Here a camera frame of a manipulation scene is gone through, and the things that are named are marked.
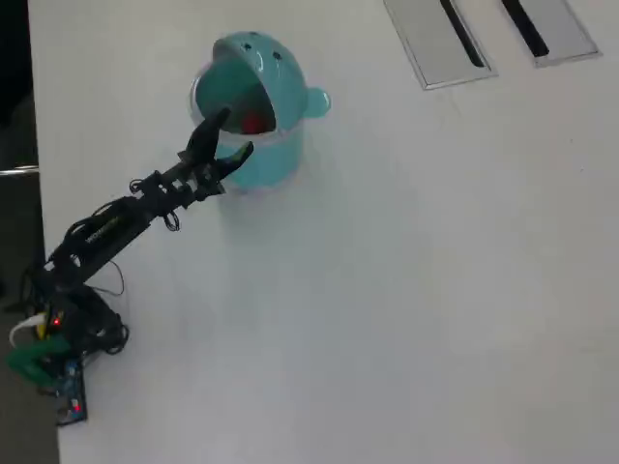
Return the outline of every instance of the white table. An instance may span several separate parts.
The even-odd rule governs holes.
[[[380,0],[31,0],[48,249],[176,162],[220,35],[271,33],[334,100],[284,188],[120,255],[132,337],[63,464],[616,462],[619,6],[594,3],[604,57],[534,70],[462,1],[500,76],[423,92]]]

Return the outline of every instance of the metal cover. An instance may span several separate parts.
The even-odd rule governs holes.
[[[536,67],[600,54],[565,0],[501,0]]]
[[[496,75],[455,0],[384,0],[424,89]]]

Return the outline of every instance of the robotic arm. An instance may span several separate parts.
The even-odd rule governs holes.
[[[229,109],[211,115],[192,133],[180,161],[130,183],[132,196],[101,206],[73,224],[45,265],[31,273],[26,312],[41,324],[38,341],[16,348],[9,365],[53,396],[65,398],[59,424],[86,419],[82,360],[97,352],[120,352],[129,329],[85,282],[144,232],[155,218],[171,231],[180,224],[175,210],[224,193],[221,180],[240,168],[250,143],[234,156],[215,159],[220,129]]]

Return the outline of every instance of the white wire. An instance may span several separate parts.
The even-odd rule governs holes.
[[[44,324],[45,323],[45,313],[41,312],[39,314],[35,314],[34,316],[30,316],[28,319],[26,319],[25,321],[21,321],[19,324],[17,324],[15,327],[13,327],[11,329],[11,331],[9,332],[9,343],[11,343],[11,346],[13,346],[15,348],[15,333],[21,329],[25,329],[26,327],[35,327],[38,326],[40,324]]]

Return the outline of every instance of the red object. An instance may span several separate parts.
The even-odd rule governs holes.
[[[241,131],[247,134],[257,134],[267,131],[267,122],[264,118],[255,111],[248,111],[243,117],[241,123]]]

